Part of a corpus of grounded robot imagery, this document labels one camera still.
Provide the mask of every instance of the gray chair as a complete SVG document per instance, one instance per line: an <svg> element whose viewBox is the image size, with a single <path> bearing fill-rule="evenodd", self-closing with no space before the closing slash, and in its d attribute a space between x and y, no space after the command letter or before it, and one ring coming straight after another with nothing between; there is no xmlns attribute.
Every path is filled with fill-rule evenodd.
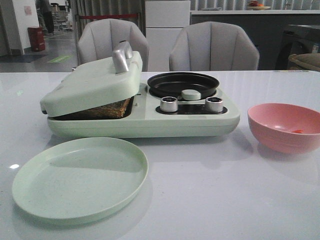
<svg viewBox="0 0 320 240"><path fill-rule="evenodd" d="M257 70L259 52L239 26L207 21L184 27L169 56L170 71Z"/></svg>
<svg viewBox="0 0 320 240"><path fill-rule="evenodd" d="M136 24L119 19L102 19L88 23L79 39L79 64L112 57L114 47L126 40L141 55L142 71L148 70L149 44Z"/></svg>

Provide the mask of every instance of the red trash bin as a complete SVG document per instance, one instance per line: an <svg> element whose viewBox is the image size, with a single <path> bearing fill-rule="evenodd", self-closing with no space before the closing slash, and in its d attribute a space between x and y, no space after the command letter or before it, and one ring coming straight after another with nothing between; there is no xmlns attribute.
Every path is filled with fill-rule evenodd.
<svg viewBox="0 0 320 240"><path fill-rule="evenodd" d="M28 27L28 34L29 34L31 50L33 52L40 52L46 49L42 27L40 26Z"/></svg>

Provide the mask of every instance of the white cabinet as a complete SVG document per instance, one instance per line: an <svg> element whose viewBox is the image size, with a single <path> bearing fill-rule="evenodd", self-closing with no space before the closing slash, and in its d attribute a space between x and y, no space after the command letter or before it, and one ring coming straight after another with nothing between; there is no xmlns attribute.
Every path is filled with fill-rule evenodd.
<svg viewBox="0 0 320 240"><path fill-rule="evenodd" d="M190 1L146 1L149 72L169 71L169 54L181 29L190 24Z"/></svg>

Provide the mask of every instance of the floor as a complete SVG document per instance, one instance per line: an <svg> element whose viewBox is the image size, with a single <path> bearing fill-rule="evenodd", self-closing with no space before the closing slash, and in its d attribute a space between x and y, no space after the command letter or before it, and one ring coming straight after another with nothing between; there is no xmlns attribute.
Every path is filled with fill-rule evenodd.
<svg viewBox="0 0 320 240"><path fill-rule="evenodd" d="M78 65L75 32L56 30L54 33L44 37L43 51L30 51L20 58L1 56L0 73L71 72ZM21 62L21 57L28 62Z"/></svg>

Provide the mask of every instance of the lid handle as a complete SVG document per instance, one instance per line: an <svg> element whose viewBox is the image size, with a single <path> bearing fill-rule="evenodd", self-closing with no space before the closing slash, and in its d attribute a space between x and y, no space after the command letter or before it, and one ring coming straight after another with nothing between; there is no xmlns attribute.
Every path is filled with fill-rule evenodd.
<svg viewBox="0 0 320 240"><path fill-rule="evenodd" d="M122 74L129 71L130 61L133 56L132 48L128 41L121 41L112 52L112 60L116 74Z"/></svg>

